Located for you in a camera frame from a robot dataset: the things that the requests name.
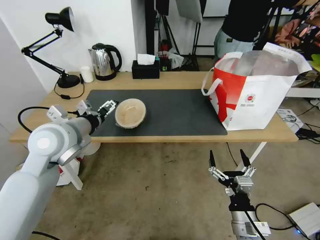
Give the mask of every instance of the lamp base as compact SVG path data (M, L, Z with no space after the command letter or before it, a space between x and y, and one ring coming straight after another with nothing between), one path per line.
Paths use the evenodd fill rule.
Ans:
M80 78L76 75L63 74L58 80L58 86L60 88L71 88L77 86L80 83Z

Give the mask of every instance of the bag handle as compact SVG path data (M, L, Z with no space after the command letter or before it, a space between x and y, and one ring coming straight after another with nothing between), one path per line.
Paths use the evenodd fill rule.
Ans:
M204 92L204 87L205 87L205 85L206 85L206 83L207 83L207 79L208 79L209 73L211 72L212 69L214 69L214 67L212 67L212 68L209 70L209 72L207 72L207 74L206 74L206 76L204 77L203 82L202 82L201 92L202 92L202 94L203 94L204 96L209 96L210 94L212 94L212 93L216 90L217 86L218 86L220 83L222 83L222 80L221 80L220 78L217 78L217 79L214 80L214 82L212 83L212 85L211 85L211 87L209 88L208 92L207 92L207 93Z

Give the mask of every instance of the desk lamp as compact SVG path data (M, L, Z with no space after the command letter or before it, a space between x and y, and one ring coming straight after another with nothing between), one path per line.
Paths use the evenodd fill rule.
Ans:
M65 72L64 69L56 67L52 64L49 64L42 59L36 57L34 53L41 48L49 45L50 43L54 42L55 40L59 39L62 37L62 29L60 29L60 25L64 26L66 29L70 31L74 31L74 22L73 22L73 13L70 7L66 7L61 10L60 13L46 13L45 19L48 23L52 24L54 27L54 31L43 38L39 39L38 41L32 43L31 45L23 48L21 50L22 54L32 58L33 60L36 60L37 62L41 63L42 65L45 65L46 67L50 68L51 70L55 71L56 73L60 74L59 80L57 82L58 86L60 88L70 88L74 87L77 84L80 83L80 78L75 75L69 75ZM49 42L41 45L36 45L39 42L43 41L44 39L48 38L51 35L56 34L57 37L50 40Z

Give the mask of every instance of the white power adapter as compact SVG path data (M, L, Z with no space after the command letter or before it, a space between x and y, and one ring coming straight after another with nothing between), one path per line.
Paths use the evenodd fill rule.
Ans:
M320 208L315 203L309 203L290 213L289 217L309 238L320 231Z

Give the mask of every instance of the shopping bag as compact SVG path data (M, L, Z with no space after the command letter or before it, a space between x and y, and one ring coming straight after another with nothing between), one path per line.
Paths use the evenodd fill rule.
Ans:
M212 85L205 92L211 70ZM201 91L209 96L221 123L231 131L264 129L297 75L311 67L301 54L267 43L262 51L227 53L211 70Z

